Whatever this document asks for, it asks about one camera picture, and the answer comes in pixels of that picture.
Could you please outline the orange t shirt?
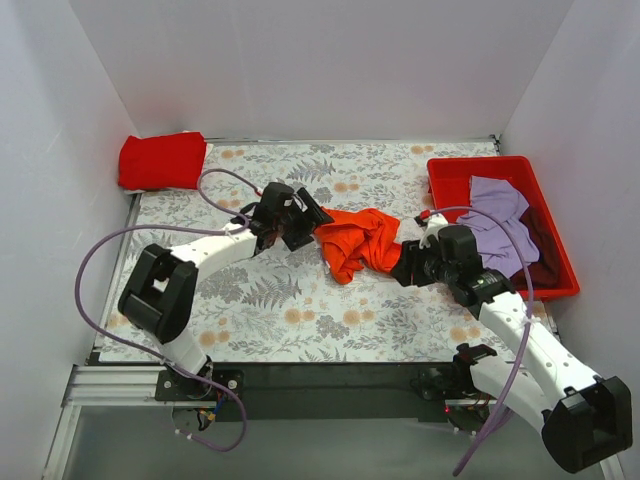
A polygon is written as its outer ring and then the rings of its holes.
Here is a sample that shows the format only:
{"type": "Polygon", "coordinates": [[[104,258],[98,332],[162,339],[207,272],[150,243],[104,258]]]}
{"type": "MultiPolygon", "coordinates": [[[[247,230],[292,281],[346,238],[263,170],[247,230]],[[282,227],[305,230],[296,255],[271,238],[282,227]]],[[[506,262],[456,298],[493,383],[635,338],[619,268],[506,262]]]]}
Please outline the orange t shirt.
{"type": "Polygon", "coordinates": [[[396,242],[399,219],[374,208],[359,212],[324,209],[324,212],[333,222],[319,226],[314,235],[338,284],[351,283],[355,273],[364,268],[391,273],[402,251],[396,242]]]}

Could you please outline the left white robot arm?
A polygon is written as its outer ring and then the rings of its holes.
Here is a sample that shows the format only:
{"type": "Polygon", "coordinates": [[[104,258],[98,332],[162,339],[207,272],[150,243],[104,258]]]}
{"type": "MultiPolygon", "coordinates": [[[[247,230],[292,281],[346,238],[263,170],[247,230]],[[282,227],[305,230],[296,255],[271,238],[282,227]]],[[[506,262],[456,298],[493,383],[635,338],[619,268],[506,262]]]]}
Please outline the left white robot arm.
{"type": "Polygon", "coordinates": [[[150,244],[140,254],[118,311],[150,339],[174,385],[190,399],[210,399],[213,362],[189,331],[197,286],[227,266],[251,259],[281,239],[291,251],[334,219],[304,188],[271,182],[253,202],[208,235],[169,248],[150,244]]]}

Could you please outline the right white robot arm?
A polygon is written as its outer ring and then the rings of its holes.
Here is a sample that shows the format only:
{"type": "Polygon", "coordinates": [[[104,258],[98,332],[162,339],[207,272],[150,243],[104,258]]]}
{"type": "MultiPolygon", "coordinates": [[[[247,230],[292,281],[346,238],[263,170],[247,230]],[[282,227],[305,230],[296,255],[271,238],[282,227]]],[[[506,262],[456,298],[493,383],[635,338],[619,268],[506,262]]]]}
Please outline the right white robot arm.
{"type": "Polygon", "coordinates": [[[403,286],[446,285],[459,305],[501,338],[516,356],[513,364],[486,345],[459,346],[453,387],[469,398],[488,393],[524,419],[563,470],[577,473],[632,446],[627,385],[597,374],[534,319],[512,283],[484,268],[469,228],[444,225],[403,242],[391,274],[403,286]]]}

